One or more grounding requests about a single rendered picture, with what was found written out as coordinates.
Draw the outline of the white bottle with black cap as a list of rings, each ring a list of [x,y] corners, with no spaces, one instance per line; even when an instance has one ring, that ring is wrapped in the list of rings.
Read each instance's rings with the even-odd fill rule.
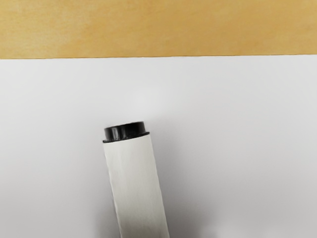
[[[170,238],[150,133],[142,121],[105,128],[120,238]]]

